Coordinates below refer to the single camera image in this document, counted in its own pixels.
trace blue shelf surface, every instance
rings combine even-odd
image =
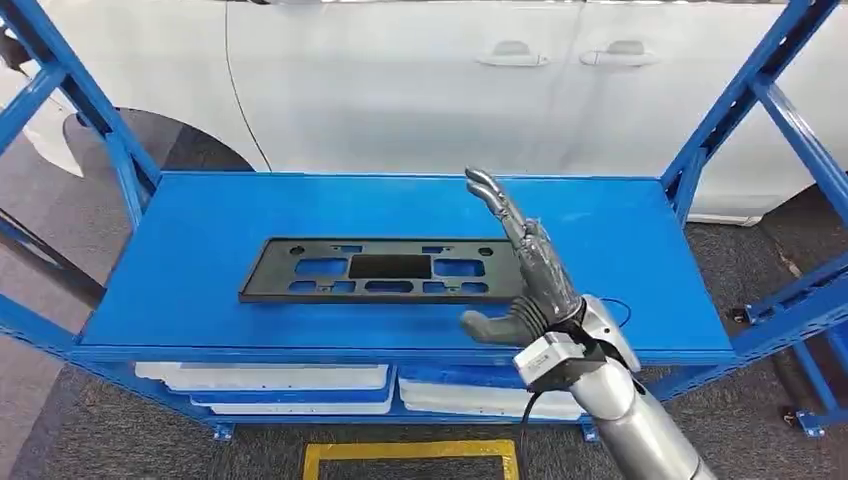
[[[733,357],[656,179],[503,183],[527,216],[541,218],[577,288],[631,307],[624,331],[643,362]],[[175,347],[175,361],[186,348],[216,348],[279,349],[267,359],[274,362],[307,361],[311,352],[316,362],[361,362],[379,351],[400,362],[473,364],[479,354],[480,364],[511,363],[514,349],[466,336],[462,305],[239,303],[248,270],[272,236],[492,238],[503,231],[460,176],[167,172],[80,347]],[[171,350],[157,351],[164,360]]]

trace robotic hand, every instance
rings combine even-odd
[[[626,478],[714,479],[663,406],[633,373],[639,360],[604,304],[578,295],[547,232],[525,219],[488,173],[468,168],[468,191],[503,224],[525,280],[506,316],[467,311],[476,341],[526,347],[513,359],[532,392],[568,390]]]

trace rectangular hole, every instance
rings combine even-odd
[[[424,278],[433,276],[429,255],[354,255],[350,278]]]
[[[489,286],[483,282],[463,282],[459,290],[462,293],[486,293]]]
[[[451,247],[443,247],[441,245],[425,245],[421,247],[421,253],[442,253],[450,249]]]
[[[342,253],[361,253],[362,245],[333,245],[333,250],[338,250]]]
[[[335,282],[331,291],[333,293],[351,293],[354,290],[356,290],[356,282],[344,280]]]
[[[482,277],[486,272],[481,260],[437,258],[433,261],[433,273],[440,277]]]
[[[799,302],[801,302],[802,300],[804,300],[808,296],[810,296],[809,290],[806,290],[806,289],[801,290],[800,292],[796,293],[795,295],[792,295],[791,297],[787,298],[786,300],[780,302],[780,305],[783,308],[790,308],[791,306],[798,304]]]
[[[424,282],[424,293],[445,293],[445,282]]]
[[[294,267],[298,275],[341,275],[346,270],[346,258],[304,258]]]
[[[289,285],[290,292],[314,292],[315,282],[312,280],[298,280]]]
[[[412,282],[371,280],[365,284],[365,290],[372,293],[409,293],[412,291]]]
[[[846,273],[848,273],[848,267],[840,268],[839,270],[831,273],[830,275],[828,275],[828,276],[822,278],[821,280],[819,280],[818,282],[814,283],[813,286],[817,287],[817,288],[821,288],[821,287],[829,284],[830,282],[836,280],[837,278],[841,277],[842,275],[844,275]]]

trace car door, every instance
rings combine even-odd
[[[589,2],[541,142],[551,170],[581,175],[661,174],[785,5],[712,2]],[[782,85],[801,113],[848,161],[838,130],[848,55],[837,10]],[[695,219],[750,223],[812,183],[761,107],[756,106],[707,165]]]
[[[228,53],[273,170],[535,171],[581,8],[229,2]]]

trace black cable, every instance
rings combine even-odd
[[[601,300],[603,300],[603,301],[605,301],[605,302],[617,303],[617,304],[619,304],[619,305],[621,305],[622,307],[624,307],[624,308],[626,308],[626,309],[627,309],[627,316],[626,316],[626,317],[624,317],[624,321],[623,321],[623,322],[621,322],[621,323],[619,323],[619,324],[618,324],[618,328],[624,328],[624,326],[627,324],[627,322],[629,322],[629,321],[630,321],[630,317],[633,315],[633,309],[631,309],[631,308],[630,308],[630,305],[628,305],[628,304],[624,303],[623,301],[621,301],[621,300],[619,300],[619,299],[617,299],[617,298],[601,298]]]
[[[524,415],[521,416],[521,423],[519,424],[521,431],[518,434],[518,445],[515,447],[515,453],[518,457],[518,478],[523,480],[530,478],[527,476],[527,465],[524,463],[524,439],[527,436],[527,421],[530,420],[530,411],[533,410],[533,405],[536,404],[536,400],[542,396],[542,393],[544,392],[533,392],[530,401],[524,407]]]

